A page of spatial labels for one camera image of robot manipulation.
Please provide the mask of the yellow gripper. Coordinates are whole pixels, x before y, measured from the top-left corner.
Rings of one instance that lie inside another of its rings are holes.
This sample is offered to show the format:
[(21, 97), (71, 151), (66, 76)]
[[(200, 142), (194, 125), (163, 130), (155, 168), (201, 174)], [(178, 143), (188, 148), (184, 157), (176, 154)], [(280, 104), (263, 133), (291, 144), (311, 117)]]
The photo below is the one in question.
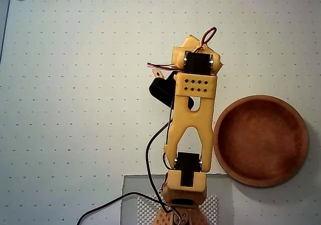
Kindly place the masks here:
[[(199, 39), (192, 35), (189, 35), (180, 47), (173, 47), (172, 64), (174, 64), (179, 69), (183, 69), (185, 52), (194, 51), (199, 46), (199, 44)], [(213, 49), (208, 47), (207, 44), (203, 45), (199, 53), (210, 54), (213, 56), (214, 63), (212, 64), (211, 73), (216, 75), (223, 66), (220, 60), (220, 55)]]

